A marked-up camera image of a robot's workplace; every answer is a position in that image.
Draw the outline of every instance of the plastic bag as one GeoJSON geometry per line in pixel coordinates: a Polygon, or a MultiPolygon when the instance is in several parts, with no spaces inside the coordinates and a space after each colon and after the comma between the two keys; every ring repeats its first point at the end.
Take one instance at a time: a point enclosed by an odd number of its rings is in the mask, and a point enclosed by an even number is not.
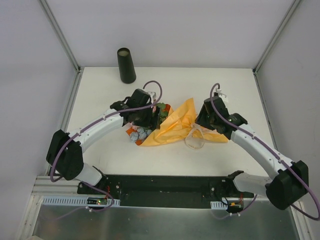
{"type": "MultiPolygon", "coordinates": [[[[193,124],[196,121],[196,108],[194,99],[190,98],[185,101],[177,110],[173,111],[160,125],[160,129],[154,130],[140,146],[158,146],[174,143],[185,139],[193,129],[193,124]]],[[[192,136],[195,138],[204,138],[205,140],[227,143],[228,139],[216,131],[210,131],[201,128],[200,131],[194,131],[192,136]]]]}

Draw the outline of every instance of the black cylinder cup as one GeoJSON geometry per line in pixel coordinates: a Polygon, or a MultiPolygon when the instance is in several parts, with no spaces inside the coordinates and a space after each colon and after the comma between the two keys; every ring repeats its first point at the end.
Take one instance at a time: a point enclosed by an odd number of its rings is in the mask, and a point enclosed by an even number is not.
{"type": "Polygon", "coordinates": [[[123,47],[120,48],[116,53],[118,57],[118,66],[121,81],[125,84],[133,83],[136,80],[137,76],[130,50],[126,47],[123,47]]]}

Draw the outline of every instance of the yellow cloth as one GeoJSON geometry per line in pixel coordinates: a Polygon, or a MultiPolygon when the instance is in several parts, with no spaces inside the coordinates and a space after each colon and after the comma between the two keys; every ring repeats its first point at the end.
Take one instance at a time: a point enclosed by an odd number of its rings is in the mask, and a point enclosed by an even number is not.
{"type": "MultiPolygon", "coordinates": [[[[196,121],[196,108],[194,99],[185,101],[177,110],[173,111],[161,123],[160,129],[154,130],[141,144],[141,146],[158,146],[174,143],[185,139],[192,127],[191,124],[196,121]]],[[[204,139],[212,142],[227,143],[228,139],[221,134],[203,132],[204,139]]],[[[199,131],[193,132],[193,137],[202,138],[199,131]]]]}

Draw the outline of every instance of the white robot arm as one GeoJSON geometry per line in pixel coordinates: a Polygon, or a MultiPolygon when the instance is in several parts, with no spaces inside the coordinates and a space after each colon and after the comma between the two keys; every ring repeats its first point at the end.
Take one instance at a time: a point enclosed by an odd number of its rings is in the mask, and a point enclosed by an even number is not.
{"type": "MultiPolygon", "coordinates": [[[[78,179],[96,186],[102,179],[102,173],[84,163],[83,153],[95,141],[129,122],[141,127],[159,128],[160,109],[153,112],[151,107],[156,102],[150,102],[151,97],[147,92],[136,89],[131,97],[113,103],[104,114],[82,128],[70,133],[57,131],[46,160],[66,180],[78,179]]],[[[291,168],[308,185],[307,165],[302,161],[293,162],[260,140],[241,115],[228,113],[218,93],[204,101],[196,123],[225,135],[246,150],[267,172],[268,177],[249,175],[243,171],[229,175],[238,191],[267,196],[274,206],[282,210],[307,193],[306,188],[287,169],[291,168]]]]}

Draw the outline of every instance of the purple cable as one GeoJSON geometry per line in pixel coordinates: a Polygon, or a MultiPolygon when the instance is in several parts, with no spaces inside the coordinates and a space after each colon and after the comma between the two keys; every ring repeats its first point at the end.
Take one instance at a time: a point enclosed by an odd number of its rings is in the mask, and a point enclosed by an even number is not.
{"type": "MultiPolygon", "coordinates": [[[[161,99],[161,97],[162,97],[162,87],[161,87],[161,85],[160,85],[159,82],[154,81],[154,80],[151,80],[151,81],[148,81],[148,82],[146,82],[146,83],[144,84],[143,89],[145,89],[145,87],[146,87],[148,84],[150,84],[150,83],[155,83],[155,84],[157,84],[157,85],[159,86],[160,96],[158,97],[158,99],[157,99],[156,101],[154,101],[152,104],[150,104],[150,105],[148,105],[148,106],[141,106],[141,107],[136,107],[136,108],[127,108],[127,109],[124,109],[124,110],[119,110],[119,111],[112,112],[112,113],[108,114],[107,116],[105,116],[105,119],[107,119],[107,118],[109,118],[109,117],[111,117],[111,116],[113,116],[113,115],[116,115],[116,114],[121,114],[121,113],[125,113],[125,112],[132,112],[132,111],[138,111],[138,110],[148,109],[148,108],[151,108],[151,107],[153,107],[154,105],[156,105],[156,104],[159,102],[159,100],[161,99]]],[[[86,126],[86,127],[84,127],[83,129],[81,129],[80,133],[82,134],[83,132],[85,132],[86,130],[88,130],[89,128],[93,127],[94,125],[100,123],[100,122],[103,121],[103,120],[104,120],[104,118],[100,118],[100,119],[92,122],[92,123],[89,124],[88,126],[86,126]]],[[[68,139],[68,141],[66,141],[66,142],[63,144],[63,146],[60,148],[59,152],[58,152],[57,155],[55,156],[55,159],[54,159],[54,161],[53,161],[52,168],[51,168],[51,171],[50,171],[50,180],[51,180],[51,182],[55,183],[55,182],[59,181],[59,180],[62,178],[62,176],[60,176],[60,177],[54,179],[54,173],[55,173],[55,171],[56,171],[56,166],[57,166],[58,159],[60,158],[61,154],[63,153],[63,151],[65,150],[65,148],[68,146],[68,144],[69,144],[72,140],[74,140],[76,137],[78,137],[78,136],[79,136],[79,134],[76,133],[75,135],[73,135],[72,137],[70,137],[70,138],[68,139]]]]}
{"type": "MultiPolygon", "coordinates": [[[[242,214],[244,213],[257,199],[258,195],[254,195],[254,198],[252,199],[252,201],[248,204],[248,206],[246,206],[242,211],[238,212],[239,214],[242,214]]],[[[238,216],[238,213],[233,213],[233,214],[228,214],[228,215],[225,215],[225,216],[222,216],[222,217],[218,217],[216,215],[214,215],[213,213],[212,216],[215,218],[215,219],[218,219],[218,220],[223,220],[223,219],[226,219],[228,217],[232,217],[232,216],[238,216]]]]}
{"type": "MultiPolygon", "coordinates": [[[[262,146],[264,146],[277,160],[280,160],[280,156],[272,150],[272,148],[270,148],[264,141],[262,141],[260,138],[254,136],[251,132],[237,126],[237,125],[234,125],[233,123],[229,122],[227,119],[225,119],[221,114],[220,112],[218,112],[215,104],[214,104],[214,99],[212,97],[212,94],[214,92],[214,89],[218,87],[218,89],[220,89],[220,83],[216,83],[213,85],[213,87],[211,88],[211,91],[210,91],[210,101],[211,101],[211,105],[213,107],[213,110],[215,111],[215,113],[219,116],[219,118],[221,118],[226,124],[230,125],[231,127],[241,131],[241,132],[244,132],[245,134],[249,135],[250,137],[252,137],[254,140],[256,140],[258,143],[260,143],[262,146]]],[[[306,217],[312,219],[312,220],[315,220],[315,221],[319,221],[320,220],[320,203],[319,203],[319,200],[317,199],[316,195],[314,194],[314,192],[309,188],[309,186],[292,170],[292,168],[285,163],[285,161],[281,160],[280,161],[291,173],[292,175],[302,184],[302,186],[308,191],[308,193],[311,195],[315,205],[316,205],[316,209],[318,211],[318,217],[314,217],[314,216],[311,216],[309,215],[308,213],[302,211],[301,209],[299,209],[298,207],[296,207],[295,205],[291,205],[294,209],[296,209],[297,211],[299,211],[300,213],[302,213],[303,215],[305,215],[306,217]]]]}
{"type": "MultiPolygon", "coordinates": [[[[101,189],[99,189],[99,188],[96,188],[96,187],[90,185],[89,183],[86,183],[86,182],[82,182],[82,183],[85,184],[85,185],[87,185],[88,187],[90,187],[90,188],[92,188],[92,189],[100,192],[100,193],[103,193],[104,195],[108,196],[108,197],[111,199],[111,201],[112,201],[112,203],[111,203],[110,205],[105,206],[105,207],[102,208],[102,209],[89,208],[89,209],[91,210],[91,212],[95,212],[95,213],[103,212],[103,211],[107,210],[108,208],[111,208],[111,206],[115,204],[114,198],[113,198],[108,192],[103,191],[103,190],[101,190],[101,189]]],[[[70,214],[73,214],[74,212],[76,212],[76,211],[78,211],[78,210],[80,210],[80,209],[86,209],[86,208],[87,208],[86,206],[77,207],[77,208],[71,210],[70,212],[68,212],[68,213],[66,213],[66,214],[64,214],[64,215],[62,215],[62,216],[59,216],[59,217],[54,218],[54,219],[50,219],[50,221],[57,221],[57,220],[63,219],[64,217],[69,216],[70,214]]]]}
{"type": "Polygon", "coordinates": [[[293,207],[295,210],[297,210],[298,212],[302,213],[303,215],[305,215],[307,218],[310,218],[312,220],[315,221],[319,221],[320,220],[320,203],[315,195],[315,193],[309,188],[309,186],[301,179],[301,177],[299,177],[295,171],[292,170],[291,167],[289,167],[288,164],[286,164],[285,161],[281,160],[281,163],[290,171],[290,173],[292,173],[293,176],[295,176],[296,179],[298,179],[298,181],[302,184],[302,186],[308,191],[308,193],[310,194],[310,196],[312,197],[315,205],[316,205],[316,209],[318,210],[318,217],[314,217],[309,215],[308,213],[302,211],[300,208],[296,207],[295,205],[291,205],[291,207],[293,207]]]}

